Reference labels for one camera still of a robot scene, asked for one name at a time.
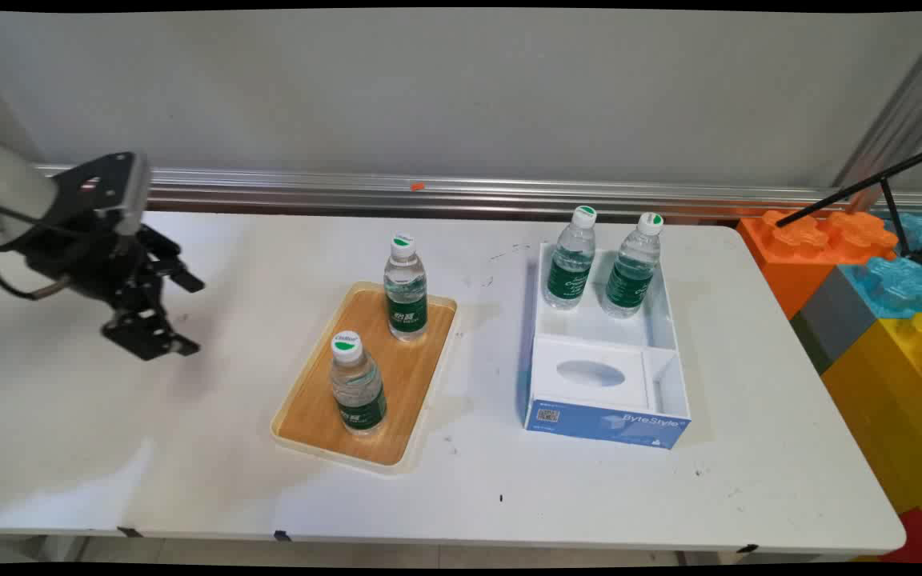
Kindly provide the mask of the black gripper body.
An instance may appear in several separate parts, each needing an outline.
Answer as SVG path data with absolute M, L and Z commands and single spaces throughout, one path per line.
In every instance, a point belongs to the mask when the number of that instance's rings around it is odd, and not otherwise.
M 134 234 L 108 230 L 108 221 L 76 220 L 77 230 L 34 226 L 22 235 L 23 262 L 51 280 L 26 292 L 41 300 L 63 290 L 105 302 L 119 314 L 161 314 L 161 280 L 151 256 L 161 255 L 161 234 L 140 225 Z

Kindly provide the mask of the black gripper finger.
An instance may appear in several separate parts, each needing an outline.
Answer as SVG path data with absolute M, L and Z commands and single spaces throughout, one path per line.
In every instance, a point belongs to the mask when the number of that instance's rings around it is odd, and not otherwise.
M 138 243 L 149 258 L 145 267 L 154 276 L 168 277 L 190 293 L 197 293 L 206 287 L 204 281 L 194 276 L 182 260 L 182 248 L 148 225 L 141 225 L 138 230 Z
M 156 310 L 116 310 L 109 322 L 100 328 L 107 340 L 143 361 L 166 354 L 193 356 L 200 350 L 197 342 L 177 333 L 165 314 Z

